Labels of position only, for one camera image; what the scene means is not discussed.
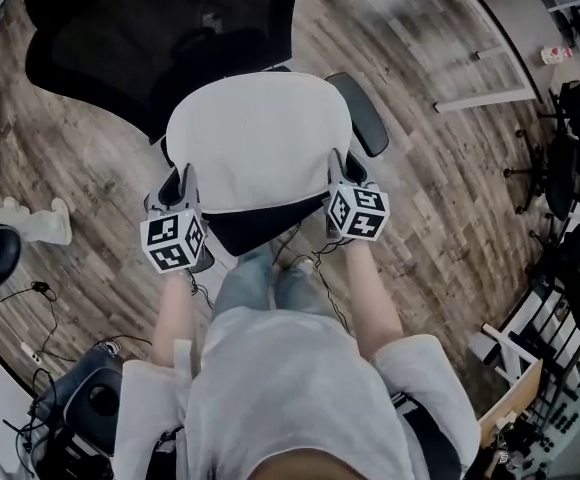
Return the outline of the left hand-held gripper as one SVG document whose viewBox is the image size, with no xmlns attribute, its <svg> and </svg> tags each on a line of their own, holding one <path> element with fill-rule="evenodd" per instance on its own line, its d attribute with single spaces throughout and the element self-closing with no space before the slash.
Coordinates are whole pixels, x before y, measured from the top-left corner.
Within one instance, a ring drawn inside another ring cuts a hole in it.
<svg viewBox="0 0 580 480">
<path fill-rule="evenodd" d="M 214 265 L 214 256 L 205 244 L 208 224 L 199 209 L 198 182 L 192 164 L 185 166 L 181 179 L 178 169 L 172 168 L 146 196 L 144 207 L 141 247 L 159 273 L 199 273 Z"/>
</svg>

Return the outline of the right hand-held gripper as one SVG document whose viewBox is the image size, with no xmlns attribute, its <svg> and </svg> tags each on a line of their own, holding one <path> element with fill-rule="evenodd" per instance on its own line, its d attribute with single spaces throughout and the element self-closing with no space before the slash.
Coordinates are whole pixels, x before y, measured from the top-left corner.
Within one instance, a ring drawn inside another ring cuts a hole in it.
<svg viewBox="0 0 580 480">
<path fill-rule="evenodd" d="M 339 151 L 333 148 L 328 155 L 328 182 L 330 199 L 326 207 L 327 231 L 334 238 L 377 241 L 389 218 L 389 200 L 376 184 L 364 184 L 368 171 L 352 152 L 345 163 Z"/>
</svg>

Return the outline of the white cushion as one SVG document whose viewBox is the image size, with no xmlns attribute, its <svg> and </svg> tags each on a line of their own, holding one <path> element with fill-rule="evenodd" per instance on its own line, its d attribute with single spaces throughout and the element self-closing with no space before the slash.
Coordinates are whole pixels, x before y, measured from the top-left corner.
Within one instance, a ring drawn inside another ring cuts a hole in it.
<svg viewBox="0 0 580 480">
<path fill-rule="evenodd" d="M 196 173 L 200 207 L 219 214 L 292 204 L 324 193 L 328 156 L 353 138 L 330 83 L 297 72 L 228 77 L 184 98 L 166 129 L 179 170 Z"/>
</svg>

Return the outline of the black office chair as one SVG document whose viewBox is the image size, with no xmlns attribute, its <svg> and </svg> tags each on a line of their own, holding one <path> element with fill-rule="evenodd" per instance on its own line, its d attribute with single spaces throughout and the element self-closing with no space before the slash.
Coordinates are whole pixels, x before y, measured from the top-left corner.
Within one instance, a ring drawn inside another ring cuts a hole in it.
<svg viewBox="0 0 580 480">
<path fill-rule="evenodd" d="M 160 147 L 167 174 L 176 166 L 166 129 L 184 98 L 228 77 L 297 72 L 289 67 L 295 1 L 24 0 L 35 28 L 26 73 L 42 89 L 135 126 Z M 359 84 L 346 73 L 320 79 L 347 104 L 353 130 L 348 153 L 353 141 L 368 157 L 382 153 L 387 133 Z M 207 235 L 239 256 L 317 211 L 326 216 L 329 199 L 328 185 L 320 195 L 282 206 L 209 214 L 199 198 L 199 209 Z"/>
</svg>

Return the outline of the person's left forearm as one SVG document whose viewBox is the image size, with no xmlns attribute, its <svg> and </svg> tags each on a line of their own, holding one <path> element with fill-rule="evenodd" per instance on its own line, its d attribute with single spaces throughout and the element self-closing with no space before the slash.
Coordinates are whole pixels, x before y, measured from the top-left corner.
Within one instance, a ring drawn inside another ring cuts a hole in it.
<svg viewBox="0 0 580 480">
<path fill-rule="evenodd" d="M 161 307 L 152 338 L 152 362 L 161 367 L 174 366 L 175 345 L 193 345 L 196 338 L 192 287 L 186 274 L 164 276 Z"/>
</svg>

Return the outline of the person's right forearm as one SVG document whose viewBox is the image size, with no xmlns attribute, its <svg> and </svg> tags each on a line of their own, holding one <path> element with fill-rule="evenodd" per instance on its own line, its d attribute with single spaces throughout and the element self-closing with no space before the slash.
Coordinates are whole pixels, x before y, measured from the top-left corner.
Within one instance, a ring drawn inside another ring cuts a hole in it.
<svg viewBox="0 0 580 480">
<path fill-rule="evenodd" d="M 403 326 L 369 244 L 352 241 L 344 253 L 357 345 L 361 356 L 371 360 L 382 347 L 404 337 Z"/>
</svg>

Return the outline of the black swivel chair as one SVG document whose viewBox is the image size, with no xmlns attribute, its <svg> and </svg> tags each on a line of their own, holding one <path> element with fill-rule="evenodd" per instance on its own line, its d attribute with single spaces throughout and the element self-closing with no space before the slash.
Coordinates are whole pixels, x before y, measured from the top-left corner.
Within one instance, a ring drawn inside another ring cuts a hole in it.
<svg viewBox="0 0 580 480">
<path fill-rule="evenodd" d="M 515 136 L 524 140 L 529 158 L 528 168 L 506 168 L 503 176 L 528 175 L 530 185 L 525 202 L 515 208 L 515 213 L 526 212 L 535 197 L 546 198 L 550 214 L 566 220 L 575 204 L 580 204 L 580 79 L 565 82 L 560 92 L 550 94 L 554 111 L 538 116 L 556 121 L 554 137 L 546 147 L 534 146 L 524 129 Z"/>
</svg>

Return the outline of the person's blue jeans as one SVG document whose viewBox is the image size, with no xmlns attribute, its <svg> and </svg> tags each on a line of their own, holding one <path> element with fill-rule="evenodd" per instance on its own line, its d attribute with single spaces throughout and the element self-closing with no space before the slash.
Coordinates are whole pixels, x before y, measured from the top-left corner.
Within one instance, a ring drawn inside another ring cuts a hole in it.
<svg viewBox="0 0 580 480">
<path fill-rule="evenodd" d="M 240 256 L 237 265 L 227 273 L 221 284 L 211 319 L 215 320 L 226 311 L 238 307 L 269 311 L 270 294 L 273 294 L 277 309 L 334 318 L 334 311 L 326 307 L 311 285 L 312 275 L 293 271 L 290 266 L 273 278 L 274 256 L 270 243 Z"/>
</svg>

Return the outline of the person's light shirt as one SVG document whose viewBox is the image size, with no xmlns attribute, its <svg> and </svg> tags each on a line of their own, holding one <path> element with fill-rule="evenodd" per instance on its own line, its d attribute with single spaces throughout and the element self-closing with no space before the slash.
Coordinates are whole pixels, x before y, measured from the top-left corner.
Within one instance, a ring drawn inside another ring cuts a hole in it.
<svg viewBox="0 0 580 480">
<path fill-rule="evenodd" d="M 175 435 L 174 480 L 246 480 L 293 450 L 327 453 L 367 480 L 429 480 L 435 456 L 412 426 L 425 410 L 474 461 L 481 430 L 440 342 L 415 335 L 370 360 L 333 318 L 245 307 L 210 325 L 199 368 L 179 340 L 169 367 L 132 360 L 122 374 L 113 471 L 146 480 L 163 434 Z"/>
</svg>

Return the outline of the dark table with white legs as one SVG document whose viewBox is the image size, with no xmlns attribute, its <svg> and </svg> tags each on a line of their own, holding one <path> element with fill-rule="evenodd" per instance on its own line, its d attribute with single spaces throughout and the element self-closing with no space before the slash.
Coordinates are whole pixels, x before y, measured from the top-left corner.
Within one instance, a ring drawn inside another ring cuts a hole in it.
<svg viewBox="0 0 580 480">
<path fill-rule="evenodd" d="M 445 113 L 526 100 L 543 104 L 548 99 L 555 66 L 543 62 L 541 50 L 560 46 L 563 36 L 542 0 L 465 1 L 476 10 L 496 39 L 493 46 L 478 48 L 470 58 L 479 64 L 491 58 L 507 58 L 517 84 L 510 88 L 439 101 L 434 104 L 435 110 Z"/>
</svg>

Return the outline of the white metal rack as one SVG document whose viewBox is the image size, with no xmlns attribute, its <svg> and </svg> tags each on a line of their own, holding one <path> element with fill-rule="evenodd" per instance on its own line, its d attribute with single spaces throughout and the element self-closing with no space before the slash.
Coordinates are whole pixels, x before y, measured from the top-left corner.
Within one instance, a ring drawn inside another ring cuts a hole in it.
<svg viewBox="0 0 580 480">
<path fill-rule="evenodd" d="M 470 349 L 509 384 L 540 361 L 540 392 L 574 392 L 580 386 L 580 267 L 552 275 L 540 262 L 504 324 L 483 325 Z"/>
</svg>

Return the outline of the red white bottle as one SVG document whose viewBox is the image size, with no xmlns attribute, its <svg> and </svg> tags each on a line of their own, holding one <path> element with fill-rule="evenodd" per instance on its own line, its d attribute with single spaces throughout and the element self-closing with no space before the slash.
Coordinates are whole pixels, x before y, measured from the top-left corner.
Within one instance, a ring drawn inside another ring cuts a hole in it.
<svg viewBox="0 0 580 480">
<path fill-rule="evenodd" d="M 572 57 L 572 49 L 564 46 L 544 47 L 540 56 L 545 65 L 556 65 L 569 60 Z"/>
</svg>

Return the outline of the black waist bag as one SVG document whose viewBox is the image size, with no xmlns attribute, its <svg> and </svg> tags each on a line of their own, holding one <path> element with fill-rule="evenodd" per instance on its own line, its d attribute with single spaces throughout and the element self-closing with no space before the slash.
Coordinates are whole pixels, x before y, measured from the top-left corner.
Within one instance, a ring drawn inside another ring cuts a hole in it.
<svg viewBox="0 0 580 480">
<path fill-rule="evenodd" d="M 405 418 L 416 436 L 429 479 L 461 480 L 459 455 L 427 409 L 403 393 L 394 395 L 391 401 L 396 412 Z"/>
</svg>

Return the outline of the wooden board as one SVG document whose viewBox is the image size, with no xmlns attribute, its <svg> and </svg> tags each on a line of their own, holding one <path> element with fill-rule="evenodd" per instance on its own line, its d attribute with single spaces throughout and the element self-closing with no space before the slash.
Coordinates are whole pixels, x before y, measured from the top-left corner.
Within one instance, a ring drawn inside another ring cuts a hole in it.
<svg viewBox="0 0 580 480">
<path fill-rule="evenodd" d="M 510 389 L 480 419 L 482 448 L 489 447 L 498 433 L 513 423 L 536 399 L 543 361 L 537 360 L 517 379 Z"/>
</svg>

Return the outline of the pale panel with black knobs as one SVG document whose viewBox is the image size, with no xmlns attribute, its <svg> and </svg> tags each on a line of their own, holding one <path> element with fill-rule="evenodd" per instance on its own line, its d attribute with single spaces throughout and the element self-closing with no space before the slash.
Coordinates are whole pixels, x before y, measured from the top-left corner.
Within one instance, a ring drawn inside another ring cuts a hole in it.
<svg viewBox="0 0 580 480">
<path fill-rule="evenodd" d="M 531 411 L 530 422 L 542 430 L 515 473 L 518 480 L 536 475 L 548 477 L 552 471 L 556 472 L 558 457 L 580 431 L 580 383 L 574 390 L 565 386 L 553 410 L 546 415 L 548 402 L 548 397 L 540 399 Z"/>
</svg>

